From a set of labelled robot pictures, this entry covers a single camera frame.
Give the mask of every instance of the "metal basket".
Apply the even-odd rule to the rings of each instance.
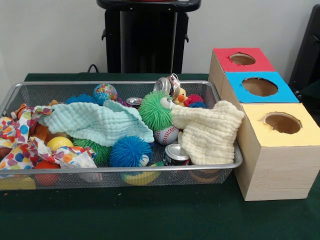
[[[123,100],[129,97],[143,98],[153,90],[154,81],[108,81],[108,82],[23,82],[14,85],[0,106],[2,116],[9,116],[22,103],[28,106],[48,105],[53,99],[64,102],[72,96],[80,94],[92,95],[94,88],[101,83],[112,84],[118,96]],[[181,81],[181,86],[188,95],[202,96],[204,103],[213,108],[219,100],[216,88],[207,81]],[[122,186],[162,186],[162,185],[193,185],[193,184],[221,184],[232,169],[238,167],[243,157],[237,142],[235,159],[232,164],[216,165],[187,165],[187,166],[157,166],[157,167],[98,167],[73,169],[26,169],[0,170],[1,181],[6,182],[8,189],[67,189],[67,188],[107,188]],[[163,160],[165,147],[155,143],[152,148],[154,157],[152,164]],[[83,178],[87,175],[102,176],[100,182],[87,182]],[[43,178],[58,178],[50,186],[43,186],[35,179],[36,175]]]

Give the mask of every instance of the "green spiky ball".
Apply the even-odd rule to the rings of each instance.
[[[109,160],[112,147],[101,146],[100,144],[95,143],[94,141],[80,138],[74,138],[73,144],[78,147],[92,148],[92,150],[96,153],[96,156],[94,158],[94,163],[96,165],[107,163],[107,161]]]
[[[158,131],[168,128],[171,123],[171,110],[164,108],[160,100],[169,98],[164,91],[153,91],[144,97],[139,109],[142,121],[152,130]]]

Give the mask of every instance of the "box hole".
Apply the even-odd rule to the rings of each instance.
[[[231,55],[230,60],[238,65],[252,65],[256,63],[256,60],[252,56],[241,52]]]
[[[242,81],[242,85],[251,94],[260,96],[260,97],[271,96],[278,92],[277,85],[261,77],[247,78]]]
[[[279,133],[285,134],[295,134],[302,128],[302,125],[298,119],[284,112],[269,113],[265,117],[264,122],[269,124]]]

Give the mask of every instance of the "red ball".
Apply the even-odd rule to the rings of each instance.
[[[36,166],[35,169],[59,169],[60,165],[56,163],[51,163],[47,161],[41,161]],[[36,181],[42,186],[52,186],[59,180],[59,174],[57,173],[46,173],[46,174],[35,174]]]

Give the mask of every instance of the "wooden box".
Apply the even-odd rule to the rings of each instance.
[[[302,103],[252,103],[237,139],[235,175],[246,201],[304,199],[320,169],[320,128]]]
[[[226,72],[220,98],[241,110],[241,103],[299,103],[277,72]]]
[[[214,48],[208,81],[215,85],[219,95],[226,72],[275,72],[275,69],[259,48]]]

